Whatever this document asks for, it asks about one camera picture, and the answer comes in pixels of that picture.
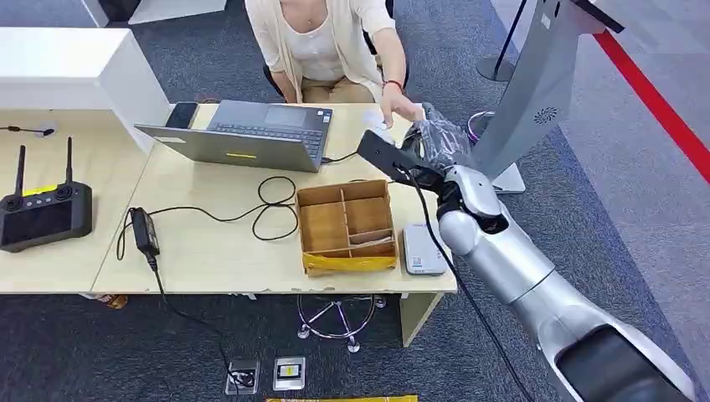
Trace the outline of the person's left hand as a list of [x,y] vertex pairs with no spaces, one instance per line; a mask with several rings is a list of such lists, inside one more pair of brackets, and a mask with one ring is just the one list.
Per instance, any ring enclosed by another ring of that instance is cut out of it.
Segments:
[[422,121],[424,110],[417,106],[407,96],[396,81],[387,81],[383,86],[383,94],[379,102],[383,113],[383,123],[389,129],[393,126],[393,114],[396,113],[409,121]]

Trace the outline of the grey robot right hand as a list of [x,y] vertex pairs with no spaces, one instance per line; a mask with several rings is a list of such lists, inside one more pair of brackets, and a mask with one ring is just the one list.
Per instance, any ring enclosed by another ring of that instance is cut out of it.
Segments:
[[431,103],[423,102],[422,108],[424,119],[412,123],[400,149],[442,176],[458,165],[477,168],[470,139],[464,131]]

